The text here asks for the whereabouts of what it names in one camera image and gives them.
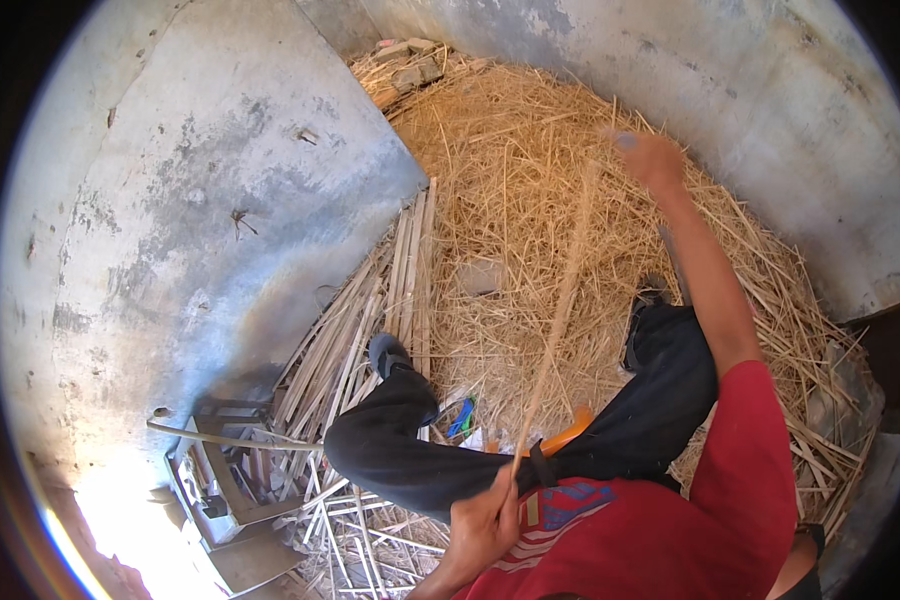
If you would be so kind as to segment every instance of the red t-shirt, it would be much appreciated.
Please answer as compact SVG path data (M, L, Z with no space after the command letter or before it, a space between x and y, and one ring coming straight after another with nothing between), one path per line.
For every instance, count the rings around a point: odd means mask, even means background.
M520 540L455 600L754 598L797 524L790 442L767 366L734 366L690 500L647 481L561 479L520 506Z

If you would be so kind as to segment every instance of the leg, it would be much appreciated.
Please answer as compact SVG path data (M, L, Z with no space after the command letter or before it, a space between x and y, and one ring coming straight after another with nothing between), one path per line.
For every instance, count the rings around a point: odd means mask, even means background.
M437 399L423 375L395 369L334 421L324 438L327 458L361 488L449 523L450 505L489 488L513 457L417 439L420 427L437 412Z
M648 306L628 356L636 377L553 458L558 477L660 480L717 400L717 373L692 307Z

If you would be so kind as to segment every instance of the man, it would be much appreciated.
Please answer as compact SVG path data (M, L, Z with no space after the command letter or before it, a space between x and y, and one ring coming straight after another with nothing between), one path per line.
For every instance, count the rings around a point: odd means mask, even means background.
M450 523L412 600L760 599L783 576L796 489L750 306L684 187L680 150L647 134L615 141L667 219L694 306L638 296L624 361L635 377L589 427L551 459L522 461L515 482L510 456L417 440L438 403L381 334L369 357L383 383L327 432L344 477ZM666 471L717 400L686 500Z

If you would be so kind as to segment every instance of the sunlight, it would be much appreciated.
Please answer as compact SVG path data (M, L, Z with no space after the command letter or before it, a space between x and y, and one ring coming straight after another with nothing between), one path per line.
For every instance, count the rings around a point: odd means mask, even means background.
M228 595L195 566L195 549L154 502L136 464L109 464L76 490L76 502L104 556L140 571L153 600L217 599Z

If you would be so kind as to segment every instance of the black shoe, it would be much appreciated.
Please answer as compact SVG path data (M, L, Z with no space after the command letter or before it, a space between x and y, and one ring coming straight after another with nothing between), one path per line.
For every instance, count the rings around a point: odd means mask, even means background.
M673 296L667 289L667 281L655 273L645 274L640 279L636 288L636 296L630 306L629 327L626 331L626 350L624 352L623 368L630 373L636 373L640 368L634 351L634 336L637 326L640 324L640 313L648 306L670 305Z
M388 378L394 369L409 371L414 369L414 363L410 360L407 348L389 333L381 332L373 336L367 354L373 371L377 372L381 379Z

